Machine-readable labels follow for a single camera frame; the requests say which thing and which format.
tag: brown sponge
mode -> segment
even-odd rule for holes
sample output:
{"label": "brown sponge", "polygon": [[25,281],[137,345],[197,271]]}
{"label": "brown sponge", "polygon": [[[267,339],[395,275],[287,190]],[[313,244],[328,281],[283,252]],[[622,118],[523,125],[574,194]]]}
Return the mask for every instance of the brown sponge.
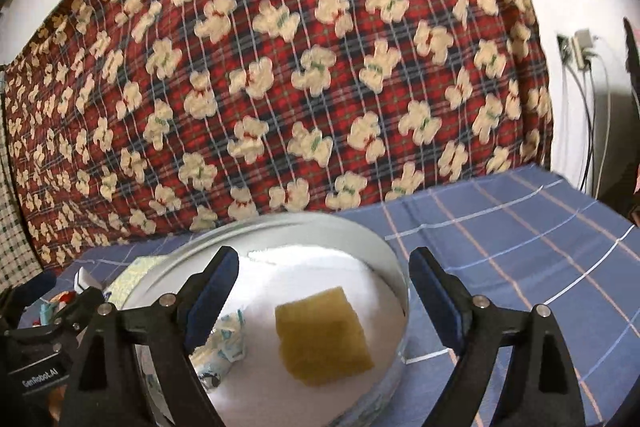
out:
{"label": "brown sponge", "polygon": [[358,315],[341,287],[276,308],[280,358],[289,374],[315,387],[374,367]]}

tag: blue gripper pad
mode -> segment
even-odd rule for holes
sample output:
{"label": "blue gripper pad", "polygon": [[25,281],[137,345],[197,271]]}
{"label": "blue gripper pad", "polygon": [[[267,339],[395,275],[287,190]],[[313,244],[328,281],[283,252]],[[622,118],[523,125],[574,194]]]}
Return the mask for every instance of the blue gripper pad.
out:
{"label": "blue gripper pad", "polygon": [[471,326],[471,295],[460,279],[442,269],[428,248],[412,251],[409,277],[440,341],[460,356]]}
{"label": "blue gripper pad", "polygon": [[209,277],[209,280],[204,283],[200,296],[187,315],[184,348],[189,354],[207,342],[226,298],[238,278],[238,253],[232,248],[223,248],[216,254],[219,255],[222,258],[219,264],[215,263],[217,266],[211,263],[202,274],[198,274]]}

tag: candy wrapper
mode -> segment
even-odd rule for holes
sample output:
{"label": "candy wrapper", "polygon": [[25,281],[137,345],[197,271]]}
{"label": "candy wrapper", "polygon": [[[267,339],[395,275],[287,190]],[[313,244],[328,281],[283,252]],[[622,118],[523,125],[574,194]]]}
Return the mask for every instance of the candy wrapper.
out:
{"label": "candy wrapper", "polygon": [[[189,359],[202,386],[208,392],[220,385],[233,363],[244,359],[245,353],[244,317],[238,310],[218,318],[205,345],[197,347]],[[147,347],[141,351],[140,360],[149,387],[161,393]]]}

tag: teddy bear pattern fabric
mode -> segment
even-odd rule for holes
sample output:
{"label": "teddy bear pattern fabric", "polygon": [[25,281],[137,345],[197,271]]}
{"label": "teddy bear pattern fabric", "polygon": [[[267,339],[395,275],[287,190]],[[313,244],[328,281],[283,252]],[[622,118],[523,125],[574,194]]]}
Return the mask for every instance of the teddy bear pattern fabric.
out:
{"label": "teddy bear pattern fabric", "polygon": [[550,163],[531,0],[63,0],[9,65],[40,259]]}

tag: silver screw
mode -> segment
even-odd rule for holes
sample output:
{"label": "silver screw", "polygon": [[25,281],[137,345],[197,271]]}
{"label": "silver screw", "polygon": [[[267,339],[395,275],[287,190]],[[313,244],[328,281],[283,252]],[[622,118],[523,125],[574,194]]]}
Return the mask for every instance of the silver screw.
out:
{"label": "silver screw", "polygon": [[101,304],[100,306],[98,306],[98,315],[109,315],[111,313],[111,309],[113,307],[111,306],[111,304],[109,304],[108,302],[105,302],[103,304]]}
{"label": "silver screw", "polygon": [[536,311],[538,312],[538,315],[540,315],[541,317],[550,317],[551,316],[551,308],[549,308],[549,306],[546,306],[544,304],[538,304],[536,306]]}
{"label": "silver screw", "polygon": [[491,306],[491,301],[484,295],[474,295],[472,302],[474,306],[480,308],[481,310],[484,310],[485,308]]}
{"label": "silver screw", "polygon": [[158,302],[160,302],[160,305],[163,308],[173,306],[175,304],[175,295],[172,293],[165,293],[158,299]]}

